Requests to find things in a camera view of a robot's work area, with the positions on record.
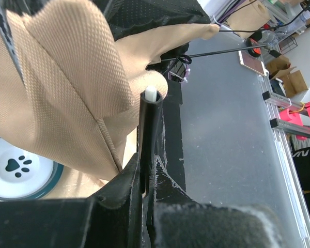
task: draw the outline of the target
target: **beige fabric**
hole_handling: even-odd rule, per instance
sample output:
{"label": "beige fabric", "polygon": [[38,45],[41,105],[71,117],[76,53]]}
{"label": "beige fabric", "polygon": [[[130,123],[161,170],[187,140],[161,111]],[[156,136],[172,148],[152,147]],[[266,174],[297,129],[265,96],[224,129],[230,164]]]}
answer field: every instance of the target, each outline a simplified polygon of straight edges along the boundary
{"label": "beige fabric", "polygon": [[0,137],[105,180],[122,168],[126,136],[138,123],[140,92],[152,84],[166,95],[164,77],[145,71],[147,64],[218,31],[177,25],[115,44],[88,0],[51,0],[33,17],[8,12],[7,18],[24,85],[0,37]]}
{"label": "beige fabric", "polygon": [[[123,168],[136,152],[136,129],[127,136],[124,152]],[[108,183],[95,176],[83,173],[79,170],[64,167],[62,176],[55,188],[48,193],[45,199],[85,198],[100,190]]]}

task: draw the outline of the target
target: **black paw print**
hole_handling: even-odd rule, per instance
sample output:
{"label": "black paw print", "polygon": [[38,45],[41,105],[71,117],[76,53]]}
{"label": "black paw print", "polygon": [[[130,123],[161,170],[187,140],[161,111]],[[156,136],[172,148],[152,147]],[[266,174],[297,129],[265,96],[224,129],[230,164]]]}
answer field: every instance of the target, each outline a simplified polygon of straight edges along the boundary
{"label": "black paw print", "polygon": [[[20,156],[20,157],[19,157],[19,160],[20,160],[21,162],[22,162],[22,160],[24,160],[24,159],[25,159],[25,156]],[[32,160],[30,160],[30,159],[25,160],[25,161],[23,162],[23,164],[25,164],[25,165],[28,165],[28,164],[31,164],[31,163],[32,163]],[[21,166],[20,166],[19,162],[17,162],[15,159],[9,159],[9,160],[8,160],[8,164],[7,164],[7,166],[6,166],[6,171],[8,171],[8,172],[13,172],[13,171],[16,171],[17,169],[19,169],[20,167],[21,167]],[[29,172],[30,169],[24,167],[24,168],[21,169],[21,171],[22,171],[22,172]],[[22,174],[21,174],[20,172],[16,172],[16,173],[15,173],[15,176],[18,177],[18,178],[20,178],[20,177],[22,176]]]}

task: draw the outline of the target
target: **paper towel roll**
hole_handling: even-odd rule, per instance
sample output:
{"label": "paper towel roll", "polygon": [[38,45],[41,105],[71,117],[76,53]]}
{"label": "paper towel roll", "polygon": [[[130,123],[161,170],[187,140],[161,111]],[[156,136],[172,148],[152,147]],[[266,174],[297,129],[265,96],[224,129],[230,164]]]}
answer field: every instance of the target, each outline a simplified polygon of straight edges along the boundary
{"label": "paper towel roll", "polygon": [[[239,6],[238,11],[227,19],[227,23],[232,30],[258,30],[270,20],[266,7],[260,1],[252,2],[253,0],[246,0]],[[252,33],[242,32],[237,34],[241,38],[248,38],[252,35]]]}

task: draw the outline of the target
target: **white plastic tip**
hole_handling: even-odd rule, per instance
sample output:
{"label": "white plastic tip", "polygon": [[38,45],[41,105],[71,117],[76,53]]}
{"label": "white plastic tip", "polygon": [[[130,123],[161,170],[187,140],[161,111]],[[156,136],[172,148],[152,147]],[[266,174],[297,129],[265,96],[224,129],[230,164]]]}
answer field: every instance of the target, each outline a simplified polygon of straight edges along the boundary
{"label": "white plastic tip", "polygon": [[280,83],[283,83],[284,81],[282,81],[281,79],[276,78],[276,80]]}
{"label": "white plastic tip", "polygon": [[149,102],[156,102],[157,89],[153,85],[148,85],[145,89],[145,99]]}

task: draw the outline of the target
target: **workbench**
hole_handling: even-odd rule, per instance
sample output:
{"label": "workbench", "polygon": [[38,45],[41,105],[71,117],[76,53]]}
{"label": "workbench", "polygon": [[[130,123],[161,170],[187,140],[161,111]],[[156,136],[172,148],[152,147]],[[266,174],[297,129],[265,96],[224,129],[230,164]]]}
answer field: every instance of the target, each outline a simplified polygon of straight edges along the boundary
{"label": "workbench", "polygon": [[[187,54],[239,46],[238,36],[219,33],[192,41]],[[310,247],[310,218],[285,133],[269,122],[278,110],[262,98],[272,91],[269,79],[241,66],[236,52],[195,58],[190,68],[181,85],[181,163],[175,168],[168,158],[168,173],[198,203],[268,206],[287,247]]]}

